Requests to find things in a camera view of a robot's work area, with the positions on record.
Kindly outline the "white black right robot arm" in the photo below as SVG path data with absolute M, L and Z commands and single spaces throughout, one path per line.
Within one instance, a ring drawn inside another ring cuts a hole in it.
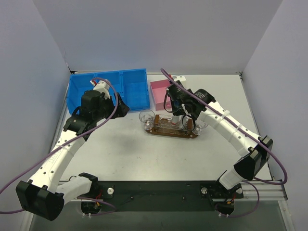
M 243 180 L 253 180 L 269 159 L 269 154 L 261 144 L 271 149 L 273 140 L 251 132 L 236 121 L 221 107 L 216 99 L 204 89 L 194 93 L 194 97 L 185 93 L 174 84 L 166 89 L 170 97 L 173 115 L 188 115 L 193 121 L 200 120 L 216 130 L 238 152 L 241 158 L 233 167 L 219 177 L 219 183 L 227 190 L 232 189 Z

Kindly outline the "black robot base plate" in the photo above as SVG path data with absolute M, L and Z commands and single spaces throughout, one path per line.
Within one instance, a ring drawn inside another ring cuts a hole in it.
M 99 181 L 94 193 L 84 195 L 81 211 L 100 212 L 203 212 L 215 204 L 229 209 L 232 199 L 244 197 L 240 184 L 226 190 L 215 180 Z

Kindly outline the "brown wooden tray holder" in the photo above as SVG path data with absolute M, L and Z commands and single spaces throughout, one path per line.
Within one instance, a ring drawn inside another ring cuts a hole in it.
M 190 117 L 187 117 L 188 130 L 185 130 L 182 127 L 181 118 L 182 116 L 180 115 L 179 124 L 177 126 L 173 126 L 170 123 L 172 116 L 157 114 L 155 115 L 154 119 L 154 127 L 151 130 L 146 130 L 146 132 L 153 135 L 185 138 L 185 139 L 194 139 L 198 137 L 198 135 L 195 135 L 192 132 L 195 127 L 195 122 Z

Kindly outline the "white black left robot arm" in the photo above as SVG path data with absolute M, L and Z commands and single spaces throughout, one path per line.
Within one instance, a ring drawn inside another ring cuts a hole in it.
M 101 190 L 98 178 L 89 173 L 80 173 L 72 181 L 59 184 L 60 178 L 79 148 L 88 140 L 100 120 L 125 117 L 129 107 L 120 94 L 115 94 L 116 101 L 98 90 L 88 90 L 81 97 L 81 105 L 68 118 L 55 145 L 36 173 L 16 186 L 16 193 L 23 210 L 55 220 L 65 204 L 85 195 L 96 197 Z

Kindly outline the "white toothpaste red cap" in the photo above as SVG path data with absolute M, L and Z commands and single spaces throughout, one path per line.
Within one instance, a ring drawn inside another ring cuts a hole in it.
M 179 124 L 179 116 L 178 115 L 173 115 L 170 123 L 173 126 L 177 126 Z

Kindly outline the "white toothpaste blue cap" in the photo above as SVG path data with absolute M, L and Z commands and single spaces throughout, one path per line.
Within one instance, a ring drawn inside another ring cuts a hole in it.
M 182 127 L 185 129 L 185 130 L 188 130 L 188 118 L 186 116 L 183 116 L 181 118 L 181 124 L 182 124 Z

